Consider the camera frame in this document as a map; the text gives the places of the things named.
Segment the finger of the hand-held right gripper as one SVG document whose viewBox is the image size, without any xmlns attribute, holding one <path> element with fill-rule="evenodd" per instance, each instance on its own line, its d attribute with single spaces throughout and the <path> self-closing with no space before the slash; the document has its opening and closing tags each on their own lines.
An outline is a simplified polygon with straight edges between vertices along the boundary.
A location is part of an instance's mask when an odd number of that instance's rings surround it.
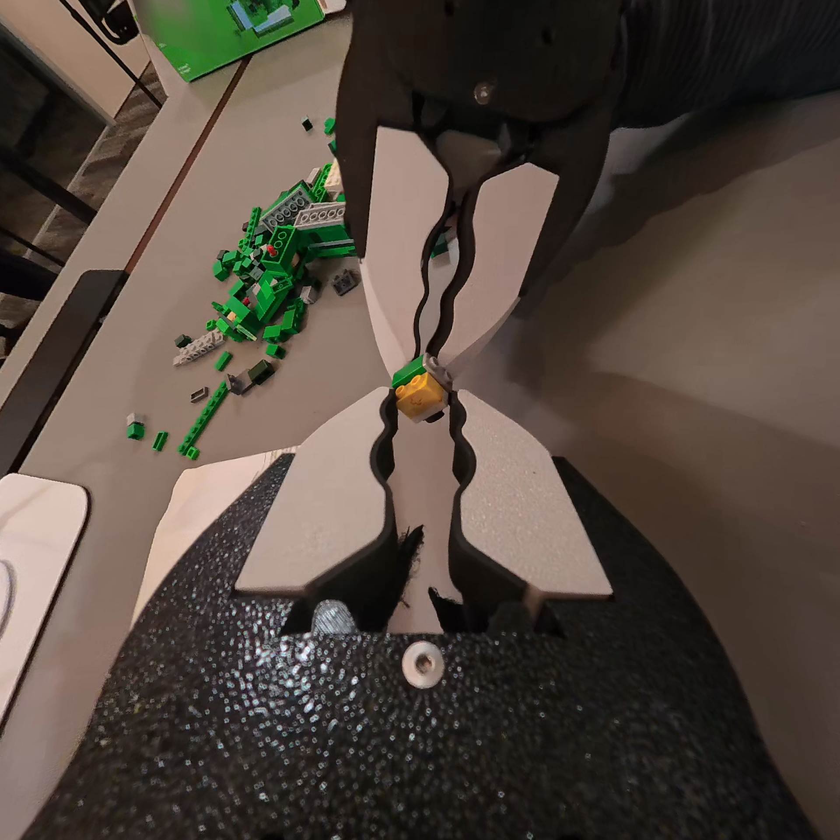
<svg viewBox="0 0 840 840">
<path fill-rule="evenodd" d="M 387 371 L 421 353 L 428 261 L 448 209 L 450 176 L 416 133 L 379 127 L 360 259 L 374 339 Z"/>
<path fill-rule="evenodd" d="M 427 346 L 449 373 L 465 371 L 518 302 L 558 180 L 525 163 L 487 177 L 465 199 L 457 268 Z"/>
</svg>

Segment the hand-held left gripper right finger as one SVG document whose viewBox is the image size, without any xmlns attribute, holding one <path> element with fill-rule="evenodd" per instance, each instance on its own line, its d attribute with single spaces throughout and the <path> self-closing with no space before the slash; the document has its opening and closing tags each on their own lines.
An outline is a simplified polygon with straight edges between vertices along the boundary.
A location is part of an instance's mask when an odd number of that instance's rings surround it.
<svg viewBox="0 0 840 840">
<path fill-rule="evenodd" d="M 553 458 L 465 388 L 451 399 L 451 581 L 465 601 L 608 599 L 613 588 Z"/>
</svg>

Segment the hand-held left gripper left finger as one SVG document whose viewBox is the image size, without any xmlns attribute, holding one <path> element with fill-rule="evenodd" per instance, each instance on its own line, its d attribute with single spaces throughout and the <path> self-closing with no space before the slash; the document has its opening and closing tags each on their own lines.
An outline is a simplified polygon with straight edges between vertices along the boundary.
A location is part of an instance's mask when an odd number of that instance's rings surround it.
<svg viewBox="0 0 840 840">
<path fill-rule="evenodd" d="M 396 432 L 385 386 L 345 408 L 297 448 L 237 578 L 237 592 L 359 599 L 396 544 L 387 479 Z"/>
</svg>

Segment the yellow toy brick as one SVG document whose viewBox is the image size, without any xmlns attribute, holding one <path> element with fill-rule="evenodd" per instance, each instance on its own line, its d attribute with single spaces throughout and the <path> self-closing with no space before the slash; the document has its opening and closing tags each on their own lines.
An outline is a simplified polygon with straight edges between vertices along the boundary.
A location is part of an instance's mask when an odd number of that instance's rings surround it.
<svg viewBox="0 0 840 840">
<path fill-rule="evenodd" d="M 411 381 L 395 389 L 396 408 L 415 424 L 443 412 L 448 405 L 449 391 L 429 372 L 417 374 Z"/>
</svg>

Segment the person's right forearm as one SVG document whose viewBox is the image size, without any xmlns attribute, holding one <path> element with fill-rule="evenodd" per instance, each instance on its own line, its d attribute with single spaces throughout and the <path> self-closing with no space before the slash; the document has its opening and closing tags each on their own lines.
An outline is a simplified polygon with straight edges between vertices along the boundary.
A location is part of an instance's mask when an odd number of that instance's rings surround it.
<svg viewBox="0 0 840 840">
<path fill-rule="evenodd" d="M 633 1 L 623 6 L 614 129 L 838 89 L 838 1 Z"/>
</svg>

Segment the white printed plastic bag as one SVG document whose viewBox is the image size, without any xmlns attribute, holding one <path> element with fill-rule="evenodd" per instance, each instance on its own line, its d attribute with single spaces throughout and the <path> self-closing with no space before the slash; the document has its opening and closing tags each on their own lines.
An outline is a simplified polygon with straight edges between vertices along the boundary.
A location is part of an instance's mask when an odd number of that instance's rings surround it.
<svg viewBox="0 0 840 840">
<path fill-rule="evenodd" d="M 131 624 L 201 534 L 279 457 L 294 455 L 296 446 L 185 469 L 154 533 Z"/>
</svg>

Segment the pile of green toy bricks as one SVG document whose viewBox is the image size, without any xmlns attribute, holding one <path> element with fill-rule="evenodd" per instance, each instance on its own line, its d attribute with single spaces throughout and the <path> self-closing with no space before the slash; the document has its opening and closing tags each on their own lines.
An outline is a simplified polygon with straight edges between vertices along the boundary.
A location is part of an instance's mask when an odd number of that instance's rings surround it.
<svg viewBox="0 0 840 840">
<path fill-rule="evenodd" d="M 316 426 L 375 384 L 373 333 L 361 290 L 339 297 L 331 278 L 347 259 L 316 260 L 308 232 L 292 223 L 309 201 L 308 182 L 290 191 L 292 218 L 267 231 L 252 208 L 250 246 L 226 249 L 208 269 L 230 214 L 242 204 L 215 201 L 192 227 L 179 227 L 167 256 L 184 268 L 136 279 L 177 280 L 143 314 L 144 356 L 129 385 L 125 454 L 179 466 L 302 441 Z"/>
</svg>

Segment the green picture cardboard box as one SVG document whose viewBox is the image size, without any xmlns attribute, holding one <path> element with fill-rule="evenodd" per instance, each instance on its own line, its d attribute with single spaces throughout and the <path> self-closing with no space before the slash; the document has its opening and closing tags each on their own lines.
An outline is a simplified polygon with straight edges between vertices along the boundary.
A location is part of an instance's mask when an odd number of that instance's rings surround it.
<svg viewBox="0 0 840 840">
<path fill-rule="evenodd" d="M 317 1 L 135 1 L 140 31 L 184 81 L 320 25 Z"/>
</svg>

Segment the white rounded pad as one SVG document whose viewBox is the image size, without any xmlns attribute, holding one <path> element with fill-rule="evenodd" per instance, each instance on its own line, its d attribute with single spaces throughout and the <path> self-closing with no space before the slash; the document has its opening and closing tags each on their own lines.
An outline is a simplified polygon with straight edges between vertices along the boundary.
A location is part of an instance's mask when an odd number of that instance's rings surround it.
<svg viewBox="0 0 840 840">
<path fill-rule="evenodd" d="M 86 525 L 87 491 L 50 479 L 1 479 L 1 719 Z"/>
</svg>

